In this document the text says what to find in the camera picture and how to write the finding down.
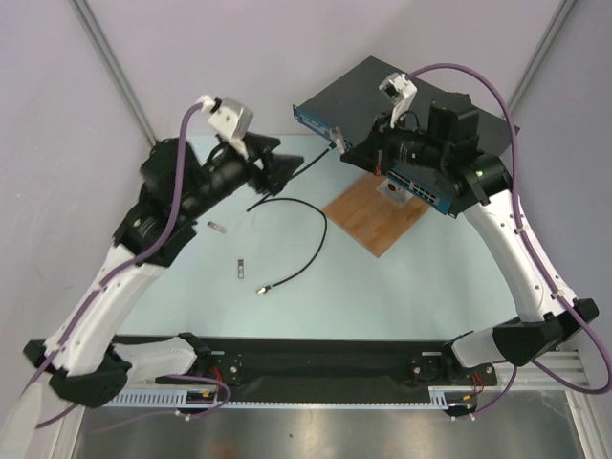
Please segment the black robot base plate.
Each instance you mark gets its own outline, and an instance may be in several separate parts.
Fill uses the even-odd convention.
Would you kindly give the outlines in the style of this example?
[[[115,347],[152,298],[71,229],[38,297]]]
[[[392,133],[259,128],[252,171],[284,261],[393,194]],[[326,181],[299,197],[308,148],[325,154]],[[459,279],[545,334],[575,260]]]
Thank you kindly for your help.
[[[233,402],[407,404],[431,386],[462,392],[494,387],[492,363],[465,369],[442,340],[253,339],[205,337],[210,375]]]

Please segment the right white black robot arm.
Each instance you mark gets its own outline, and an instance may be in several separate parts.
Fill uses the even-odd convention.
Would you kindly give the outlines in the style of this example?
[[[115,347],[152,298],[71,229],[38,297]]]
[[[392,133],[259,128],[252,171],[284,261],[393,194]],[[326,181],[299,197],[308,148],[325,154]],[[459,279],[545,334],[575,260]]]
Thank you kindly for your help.
[[[580,298],[563,281],[533,235],[502,160],[480,146],[480,110],[469,96],[434,98],[425,127],[405,128],[411,97],[394,99],[359,143],[332,132],[341,159],[380,173],[440,213],[464,215],[489,249],[513,298],[515,316],[450,342],[440,360],[449,383],[464,383],[475,366],[507,361],[515,366],[587,329],[599,314],[591,298]]]

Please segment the silver transceiver module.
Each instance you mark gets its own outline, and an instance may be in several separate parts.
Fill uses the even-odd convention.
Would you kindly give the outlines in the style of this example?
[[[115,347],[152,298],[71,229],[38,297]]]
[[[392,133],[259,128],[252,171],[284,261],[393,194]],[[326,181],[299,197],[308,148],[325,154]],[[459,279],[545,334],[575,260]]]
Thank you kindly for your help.
[[[339,154],[343,155],[347,150],[347,146],[345,143],[345,139],[338,127],[331,130],[331,137],[332,137],[332,141],[334,145],[336,146],[336,149],[338,150]]]
[[[245,277],[245,263],[244,259],[238,259],[237,261],[237,276],[239,279],[244,279]]]
[[[225,227],[223,227],[223,226],[221,226],[221,225],[219,225],[217,223],[211,222],[211,221],[207,222],[207,226],[210,227],[213,230],[216,230],[216,231],[220,232],[220,233],[226,233],[227,232],[227,229]]]

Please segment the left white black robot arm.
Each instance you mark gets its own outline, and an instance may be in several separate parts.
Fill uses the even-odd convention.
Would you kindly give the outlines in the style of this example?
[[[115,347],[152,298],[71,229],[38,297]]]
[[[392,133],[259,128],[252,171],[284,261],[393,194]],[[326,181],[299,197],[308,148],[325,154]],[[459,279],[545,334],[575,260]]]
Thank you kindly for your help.
[[[281,141],[249,133],[247,153],[218,142],[204,163],[179,138],[157,142],[141,165],[137,204],[113,235],[112,245],[83,302],[47,339],[32,339],[23,353],[65,401],[100,407],[129,383],[191,383],[213,365],[209,348],[191,333],[145,344],[115,344],[121,324],[144,292],[192,240],[198,219],[244,185],[275,195],[303,164],[277,152]]]

